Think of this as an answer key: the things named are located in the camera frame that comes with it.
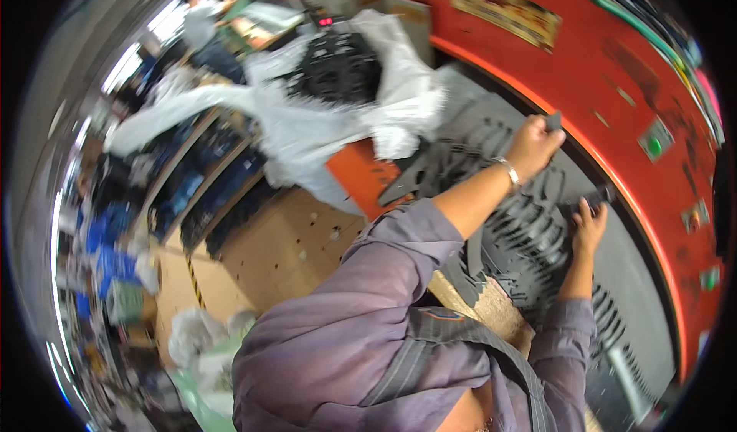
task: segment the silver bracelet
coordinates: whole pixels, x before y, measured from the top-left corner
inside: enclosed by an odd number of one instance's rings
[[[517,175],[517,171],[511,166],[507,159],[504,157],[494,156],[489,159],[489,161],[492,163],[501,163],[506,167],[507,173],[509,173],[509,178],[511,179],[512,191],[520,188],[520,177]]]

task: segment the blue cloth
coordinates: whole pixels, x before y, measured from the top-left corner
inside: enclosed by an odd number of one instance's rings
[[[135,283],[141,285],[141,280],[136,275],[136,259],[129,254],[117,252],[113,247],[103,245],[100,247],[97,258],[97,273],[102,275],[99,284],[98,297],[104,299],[110,290],[113,280],[120,282]]]
[[[90,299],[89,297],[81,292],[77,292],[77,317],[82,318],[84,320],[89,319],[92,316],[92,312],[90,311]]]

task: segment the wrist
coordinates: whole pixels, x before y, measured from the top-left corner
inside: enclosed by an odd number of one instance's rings
[[[577,260],[594,260],[594,252],[596,251],[595,248],[591,248],[588,246],[579,246],[575,249],[573,249],[573,257]]]
[[[508,193],[514,187],[506,166],[497,163],[485,169],[484,172],[493,180],[494,186],[503,188],[504,193]]]

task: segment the white plastic bag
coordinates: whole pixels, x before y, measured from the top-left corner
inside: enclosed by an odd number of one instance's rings
[[[397,15],[366,9],[351,19],[376,50],[382,64],[379,107],[358,116],[373,137],[377,159],[404,159],[419,147],[418,136],[432,140],[440,126],[447,93],[440,77],[421,59]]]
[[[447,95],[437,73],[415,53],[396,16],[365,10],[348,26],[342,30],[362,32],[381,60],[376,104],[335,107],[289,98],[283,81],[270,81],[297,67],[308,36],[275,52],[249,56],[246,73],[249,84],[258,89],[263,109],[260,148],[269,158],[264,168],[269,184],[298,184],[318,200],[360,215],[325,163],[346,144],[366,137],[373,137],[377,159],[409,157],[419,146],[418,135],[433,138]]]
[[[182,120],[212,106],[225,106],[258,117],[258,101],[252,87],[240,85],[205,85],[143,109],[125,119],[108,134],[103,151],[118,157],[141,149],[147,142]]]
[[[159,294],[159,258],[143,252],[136,258],[136,276],[151,296]]]
[[[174,96],[197,87],[197,71],[189,66],[173,66],[166,75],[161,78],[159,83],[154,87],[152,94],[154,95],[153,104],[159,104]]]
[[[200,353],[211,349],[227,337],[226,326],[205,310],[185,310],[172,318],[169,356],[174,363],[187,368],[197,361]]]

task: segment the purple shirt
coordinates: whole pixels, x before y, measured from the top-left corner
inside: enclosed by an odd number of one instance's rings
[[[364,229],[335,273],[306,297],[258,319],[233,361],[237,430],[437,429],[461,394],[491,380],[492,429],[529,431],[525,393],[483,349],[436,346],[416,390],[357,406],[382,378],[404,339],[407,309],[433,271],[464,244],[427,198]],[[557,302],[530,348],[557,429],[585,432],[584,390],[595,334],[590,300]]]

